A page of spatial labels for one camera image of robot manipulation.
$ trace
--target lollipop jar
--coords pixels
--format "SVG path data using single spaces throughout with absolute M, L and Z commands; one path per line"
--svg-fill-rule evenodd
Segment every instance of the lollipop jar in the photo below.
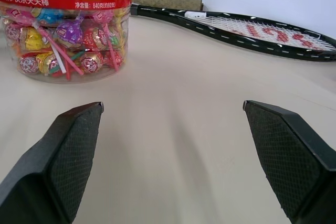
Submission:
M 15 68 L 52 83 L 94 81 L 120 71 L 130 5 L 131 0 L 0 0 Z

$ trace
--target white table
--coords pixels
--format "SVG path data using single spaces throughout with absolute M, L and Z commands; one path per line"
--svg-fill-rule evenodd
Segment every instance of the white table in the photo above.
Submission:
M 261 169 L 246 99 L 299 114 L 336 148 L 336 65 L 263 55 L 130 19 L 115 76 L 56 85 L 17 73 L 1 44 L 0 181 L 55 117 L 103 101 L 75 224 L 289 223 Z

